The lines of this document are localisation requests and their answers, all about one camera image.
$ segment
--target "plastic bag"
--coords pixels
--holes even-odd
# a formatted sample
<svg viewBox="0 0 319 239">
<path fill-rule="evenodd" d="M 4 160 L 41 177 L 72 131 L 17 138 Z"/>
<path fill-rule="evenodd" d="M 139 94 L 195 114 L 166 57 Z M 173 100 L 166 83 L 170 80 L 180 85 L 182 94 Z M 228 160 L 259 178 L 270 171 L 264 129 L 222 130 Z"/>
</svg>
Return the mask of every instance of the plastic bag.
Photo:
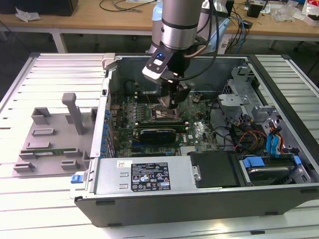
<svg viewBox="0 0 319 239">
<path fill-rule="evenodd" d="M 298 9 L 295 8 L 291 3 L 287 3 L 281 9 L 272 11 L 271 16 L 275 21 L 295 21 L 293 15 Z"/>
</svg>

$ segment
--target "blue latch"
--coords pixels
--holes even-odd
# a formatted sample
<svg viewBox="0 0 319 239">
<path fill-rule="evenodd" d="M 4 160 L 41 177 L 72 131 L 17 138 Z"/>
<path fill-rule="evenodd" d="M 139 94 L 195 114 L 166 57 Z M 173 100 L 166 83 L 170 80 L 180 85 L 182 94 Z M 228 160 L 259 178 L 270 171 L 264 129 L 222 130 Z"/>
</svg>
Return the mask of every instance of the blue latch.
<svg viewBox="0 0 319 239">
<path fill-rule="evenodd" d="M 294 156 L 294 160 L 297 166 L 301 165 L 301 160 L 298 156 Z"/>
<path fill-rule="evenodd" d="M 83 183 L 83 175 L 72 175 L 71 183 Z"/>
<path fill-rule="evenodd" d="M 265 166 L 262 157 L 247 157 L 243 160 L 243 163 L 245 168 Z"/>
</svg>

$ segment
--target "crumpled paper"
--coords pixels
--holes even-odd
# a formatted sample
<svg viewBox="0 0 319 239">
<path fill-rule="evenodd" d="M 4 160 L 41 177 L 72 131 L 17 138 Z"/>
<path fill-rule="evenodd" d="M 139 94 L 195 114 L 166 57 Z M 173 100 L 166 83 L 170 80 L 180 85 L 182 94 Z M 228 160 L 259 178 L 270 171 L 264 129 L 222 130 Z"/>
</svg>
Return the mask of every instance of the crumpled paper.
<svg viewBox="0 0 319 239">
<path fill-rule="evenodd" d="M 37 12 L 24 12 L 19 10 L 18 8 L 15 8 L 16 14 L 15 16 L 17 18 L 20 18 L 22 21 L 29 22 L 29 21 L 35 21 L 40 20 L 40 16 Z"/>
</svg>

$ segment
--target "aluminum workbench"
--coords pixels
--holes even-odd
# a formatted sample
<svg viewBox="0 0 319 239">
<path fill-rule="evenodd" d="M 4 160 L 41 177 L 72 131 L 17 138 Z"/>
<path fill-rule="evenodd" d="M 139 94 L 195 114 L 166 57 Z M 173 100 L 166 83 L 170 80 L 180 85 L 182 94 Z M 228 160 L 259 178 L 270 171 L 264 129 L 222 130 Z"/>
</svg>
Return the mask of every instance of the aluminum workbench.
<svg viewBox="0 0 319 239">
<path fill-rule="evenodd" d="M 259 61 L 319 142 L 319 92 L 289 59 Z M 282 216 L 96 228 L 69 198 L 70 177 L 12 178 L 34 107 L 67 113 L 64 92 L 75 92 L 81 112 L 97 107 L 105 72 L 102 54 L 41 54 L 30 57 L 0 103 L 0 238 L 319 238 L 319 200 Z M 260 88 L 269 104 L 267 92 Z"/>
</svg>

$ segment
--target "wooden table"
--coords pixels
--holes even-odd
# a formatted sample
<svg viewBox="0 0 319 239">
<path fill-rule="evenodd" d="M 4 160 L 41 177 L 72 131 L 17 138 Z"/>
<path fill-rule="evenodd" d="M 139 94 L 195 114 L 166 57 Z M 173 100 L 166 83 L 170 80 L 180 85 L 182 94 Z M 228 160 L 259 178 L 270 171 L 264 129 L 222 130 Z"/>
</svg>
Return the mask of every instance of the wooden table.
<svg viewBox="0 0 319 239">
<path fill-rule="evenodd" d="M 235 7 L 242 0 L 237 0 Z M 12 31 L 48 32 L 55 41 L 58 52 L 67 52 L 62 33 L 83 34 L 118 34 L 118 35 L 151 35 L 152 12 L 154 4 L 148 4 L 138 12 L 109 12 L 99 7 L 100 0 L 79 0 L 72 16 L 41 15 L 41 20 L 29 23 L 19 20 L 14 15 L 0 14 L 0 20 Z M 122 7 L 132 7 L 136 3 L 121 3 Z M 106 0 L 103 7 L 115 9 L 111 0 Z M 246 11 L 237 8 L 237 12 L 253 23 L 248 38 L 264 40 L 302 40 L 319 41 L 319 27 L 307 25 L 296 19 L 295 22 L 275 22 L 270 14 L 260 14 L 258 18 L 247 17 Z M 237 24 L 231 21 L 225 38 L 229 39 L 237 32 Z"/>
</svg>

